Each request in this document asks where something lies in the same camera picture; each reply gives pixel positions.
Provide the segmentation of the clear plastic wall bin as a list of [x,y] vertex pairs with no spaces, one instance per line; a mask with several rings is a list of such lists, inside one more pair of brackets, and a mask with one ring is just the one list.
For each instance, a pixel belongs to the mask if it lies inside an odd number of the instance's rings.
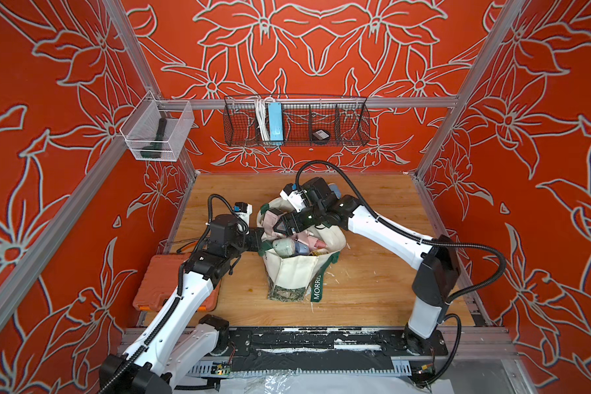
[[195,113],[189,101],[164,100],[148,91],[120,128],[126,146],[139,161],[177,162]]

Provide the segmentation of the red plastic tool case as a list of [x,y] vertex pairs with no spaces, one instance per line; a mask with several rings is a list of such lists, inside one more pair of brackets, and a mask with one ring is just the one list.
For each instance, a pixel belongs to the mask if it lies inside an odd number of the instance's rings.
[[145,272],[132,302],[141,312],[159,312],[177,286],[178,269],[190,257],[187,254],[156,254]]

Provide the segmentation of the white canvas tote bag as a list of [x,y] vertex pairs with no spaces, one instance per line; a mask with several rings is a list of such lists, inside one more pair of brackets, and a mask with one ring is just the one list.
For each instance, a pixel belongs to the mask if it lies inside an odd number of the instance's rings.
[[[330,264],[338,262],[340,252],[346,247],[346,238],[337,226],[326,228],[314,226],[293,236],[275,233],[270,228],[275,224],[280,213],[293,212],[294,208],[281,198],[270,201],[261,207],[256,224],[263,231],[263,254],[269,282],[269,300],[281,302],[299,302],[305,299],[316,279],[323,279],[325,270]],[[283,259],[272,246],[277,239],[291,238],[300,241],[310,248],[309,255],[294,255]]]

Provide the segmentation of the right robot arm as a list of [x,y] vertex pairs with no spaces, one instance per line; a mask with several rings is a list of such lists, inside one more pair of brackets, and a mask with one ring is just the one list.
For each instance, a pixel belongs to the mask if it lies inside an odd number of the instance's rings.
[[[415,269],[412,283],[415,303],[404,329],[410,352],[420,354],[423,351],[437,326],[448,319],[447,312],[454,300],[493,284],[505,273],[507,260],[498,250],[476,243],[455,242],[447,236],[434,238],[411,231],[376,212],[340,167],[327,161],[321,161],[320,165],[339,174],[351,188],[351,193],[337,193],[322,177],[302,182],[300,178],[304,171],[299,169],[294,182],[280,193],[293,210],[279,216],[274,230],[284,236],[293,236],[311,227],[339,227],[375,242]],[[456,290],[461,274],[456,251],[461,249],[476,249],[494,255],[497,257],[496,272],[482,282]]]

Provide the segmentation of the light blue box in basket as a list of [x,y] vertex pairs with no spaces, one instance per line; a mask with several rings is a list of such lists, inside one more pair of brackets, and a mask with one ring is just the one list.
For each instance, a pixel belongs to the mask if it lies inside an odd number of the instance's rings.
[[270,102],[267,105],[267,110],[269,115],[269,140],[273,144],[281,145],[284,141],[282,104]]

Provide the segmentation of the white round pencil sharpener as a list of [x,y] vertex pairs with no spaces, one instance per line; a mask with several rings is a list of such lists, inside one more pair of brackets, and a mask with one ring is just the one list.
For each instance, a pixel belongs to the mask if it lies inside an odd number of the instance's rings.
[[295,242],[291,238],[277,239],[272,242],[275,253],[283,258],[290,258],[296,254]]

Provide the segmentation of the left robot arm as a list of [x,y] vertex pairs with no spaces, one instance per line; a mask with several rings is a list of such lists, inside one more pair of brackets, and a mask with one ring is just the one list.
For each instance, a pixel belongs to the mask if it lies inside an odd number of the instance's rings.
[[180,265],[172,295],[146,330],[120,356],[110,355],[99,370],[102,393],[172,393],[211,352],[230,346],[229,323],[206,315],[188,336],[183,333],[221,280],[233,273],[247,251],[256,252],[262,231],[250,225],[253,209],[237,202],[228,213],[208,211],[204,233]]

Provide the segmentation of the blue pencil sharpener pink cap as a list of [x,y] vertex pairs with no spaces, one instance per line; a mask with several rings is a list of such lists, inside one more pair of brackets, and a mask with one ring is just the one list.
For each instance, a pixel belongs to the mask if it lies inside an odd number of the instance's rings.
[[338,185],[337,185],[337,184],[335,184],[335,183],[330,183],[330,184],[328,185],[328,187],[329,187],[329,189],[330,189],[330,190],[331,190],[331,191],[334,193],[334,195],[336,195],[336,197],[337,197],[338,199],[341,199],[341,191],[340,191],[340,189],[339,189],[339,187],[338,187]]

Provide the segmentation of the dark green tool in bin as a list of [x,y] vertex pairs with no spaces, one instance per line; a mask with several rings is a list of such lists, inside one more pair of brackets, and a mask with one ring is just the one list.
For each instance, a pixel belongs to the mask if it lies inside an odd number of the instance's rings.
[[167,126],[167,119],[160,118],[154,140],[141,150],[144,159],[159,159],[164,150],[163,141]]

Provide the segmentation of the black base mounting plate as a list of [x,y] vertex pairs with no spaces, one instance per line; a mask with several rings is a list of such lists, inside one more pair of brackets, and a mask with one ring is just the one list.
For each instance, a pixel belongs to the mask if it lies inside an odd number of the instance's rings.
[[440,331],[429,339],[409,338],[404,328],[377,327],[231,327],[236,356],[255,352],[378,351],[385,356],[446,356]]

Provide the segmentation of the light blue small sharpener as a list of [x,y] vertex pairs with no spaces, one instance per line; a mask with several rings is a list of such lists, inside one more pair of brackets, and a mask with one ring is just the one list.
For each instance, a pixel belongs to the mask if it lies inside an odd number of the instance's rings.
[[304,244],[300,241],[294,242],[294,255],[309,255],[310,248],[307,244]]

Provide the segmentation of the small black item in basket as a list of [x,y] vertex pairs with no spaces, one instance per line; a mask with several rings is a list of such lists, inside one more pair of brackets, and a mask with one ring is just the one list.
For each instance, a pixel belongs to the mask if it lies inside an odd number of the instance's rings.
[[331,135],[323,129],[318,129],[311,133],[311,140],[316,144],[325,144],[331,140]]

